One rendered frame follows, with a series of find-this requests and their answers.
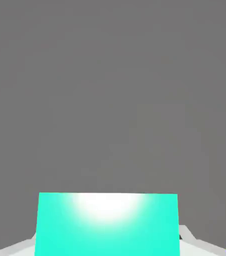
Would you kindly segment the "small turquoise cube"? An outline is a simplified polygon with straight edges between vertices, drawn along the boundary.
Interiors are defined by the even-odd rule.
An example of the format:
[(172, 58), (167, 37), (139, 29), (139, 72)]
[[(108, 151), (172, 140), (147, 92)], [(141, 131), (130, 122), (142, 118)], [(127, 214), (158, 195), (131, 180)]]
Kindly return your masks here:
[(180, 256), (178, 196), (41, 192), (34, 256)]

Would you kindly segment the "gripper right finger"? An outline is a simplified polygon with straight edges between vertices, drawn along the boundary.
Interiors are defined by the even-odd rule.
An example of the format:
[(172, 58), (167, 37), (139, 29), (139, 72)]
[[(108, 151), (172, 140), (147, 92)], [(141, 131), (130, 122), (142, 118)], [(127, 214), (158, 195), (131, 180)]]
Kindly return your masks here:
[(226, 248), (196, 239), (186, 225), (179, 225), (180, 256), (226, 256)]

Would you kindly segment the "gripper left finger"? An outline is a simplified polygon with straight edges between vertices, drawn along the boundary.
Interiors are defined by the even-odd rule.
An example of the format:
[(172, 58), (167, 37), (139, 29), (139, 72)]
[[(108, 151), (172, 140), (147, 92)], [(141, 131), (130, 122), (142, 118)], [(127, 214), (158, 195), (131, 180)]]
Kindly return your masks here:
[(35, 256), (36, 234), (30, 239), (0, 249), (0, 256)]

